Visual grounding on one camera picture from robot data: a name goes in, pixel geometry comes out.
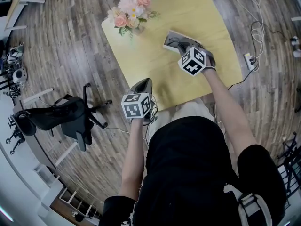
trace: black sleeve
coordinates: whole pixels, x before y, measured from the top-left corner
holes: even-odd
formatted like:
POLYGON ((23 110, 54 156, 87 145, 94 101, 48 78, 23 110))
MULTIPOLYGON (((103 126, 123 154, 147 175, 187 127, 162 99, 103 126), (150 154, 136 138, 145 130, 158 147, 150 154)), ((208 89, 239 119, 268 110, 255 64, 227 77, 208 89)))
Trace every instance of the black sleeve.
POLYGON ((239 181, 246 193, 260 195, 266 202, 273 225, 285 215, 286 192, 269 152, 261 145, 246 148, 238 157, 239 181))
POLYGON ((113 196, 104 201, 103 216, 99 226, 120 226, 133 212, 135 200, 124 196, 113 196))

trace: yellow table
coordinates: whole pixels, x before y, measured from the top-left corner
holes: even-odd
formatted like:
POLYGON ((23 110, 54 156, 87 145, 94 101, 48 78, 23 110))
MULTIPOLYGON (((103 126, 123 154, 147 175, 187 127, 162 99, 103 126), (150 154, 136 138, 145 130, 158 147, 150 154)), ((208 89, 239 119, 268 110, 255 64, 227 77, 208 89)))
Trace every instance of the yellow table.
POLYGON ((201 73, 195 77, 185 73, 177 63, 180 55, 163 48, 169 30, 192 37, 211 51, 226 86, 242 80, 231 38, 212 0, 154 0, 152 10, 160 17, 143 23, 144 31, 134 35, 133 42, 121 37, 108 19, 102 27, 128 85, 152 79, 159 110, 211 93, 201 73))

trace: forearm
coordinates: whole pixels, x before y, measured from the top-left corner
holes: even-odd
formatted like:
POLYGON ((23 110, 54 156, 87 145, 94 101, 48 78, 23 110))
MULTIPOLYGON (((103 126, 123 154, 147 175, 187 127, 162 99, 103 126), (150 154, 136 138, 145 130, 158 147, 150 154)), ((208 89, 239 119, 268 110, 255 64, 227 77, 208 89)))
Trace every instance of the forearm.
POLYGON ((204 76, 209 82, 216 109, 223 121, 237 156, 248 146, 256 144, 249 121, 240 105, 234 100, 216 71, 208 69, 204 76))
POLYGON ((122 184, 119 195, 138 199, 139 185, 142 182, 144 155, 142 119, 132 121, 130 139, 128 143, 126 159, 122 170, 122 184))

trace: power strip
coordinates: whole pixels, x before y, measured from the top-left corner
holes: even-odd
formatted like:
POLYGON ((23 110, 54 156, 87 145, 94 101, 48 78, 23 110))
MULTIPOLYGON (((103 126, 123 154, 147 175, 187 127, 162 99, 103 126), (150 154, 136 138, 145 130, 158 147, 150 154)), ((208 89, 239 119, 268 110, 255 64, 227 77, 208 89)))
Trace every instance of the power strip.
POLYGON ((244 57, 245 57, 246 65, 248 66, 249 71, 254 70, 255 69, 255 66, 254 66, 255 56, 250 55, 250 53, 247 53, 247 54, 244 54, 244 57))

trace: white pants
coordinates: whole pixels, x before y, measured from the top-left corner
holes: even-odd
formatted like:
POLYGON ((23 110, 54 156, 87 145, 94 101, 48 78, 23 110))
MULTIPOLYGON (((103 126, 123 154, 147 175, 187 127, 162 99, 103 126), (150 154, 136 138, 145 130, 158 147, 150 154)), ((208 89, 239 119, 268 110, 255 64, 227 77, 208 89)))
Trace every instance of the white pants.
POLYGON ((158 112, 155 121, 149 125, 147 140, 150 141, 155 132, 161 127, 172 121, 188 116, 201 116, 214 121, 214 117, 210 114, 201 98, 196 98, 181 105, 177 105, 176 107, 171 107, 158 112))

